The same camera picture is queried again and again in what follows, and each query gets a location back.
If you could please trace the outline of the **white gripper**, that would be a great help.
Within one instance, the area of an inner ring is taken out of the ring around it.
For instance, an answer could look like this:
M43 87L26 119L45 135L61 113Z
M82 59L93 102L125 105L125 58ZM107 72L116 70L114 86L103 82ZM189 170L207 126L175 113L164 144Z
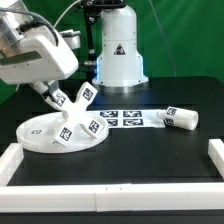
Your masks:
M30 83L38 94L49 92L53 100L59 100L57 80L70 77L78 69L78 60L61 35L56 35L58 43L45 26L27 31L15 44L16 53L0 59L0 79L7 84ZM47 86L37 81L48 81Z

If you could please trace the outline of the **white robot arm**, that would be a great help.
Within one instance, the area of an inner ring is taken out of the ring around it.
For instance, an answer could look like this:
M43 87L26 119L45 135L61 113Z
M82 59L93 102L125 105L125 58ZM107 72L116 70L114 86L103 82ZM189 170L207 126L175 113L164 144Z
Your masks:
M136 13L125 0L76 0L83 10L90 80L98 87L131 90L148 81L137 51ZM29 84L54 100L62 97L58 82L79 67L73 50L78 31L59 31L23 0L0 0L0 79Z

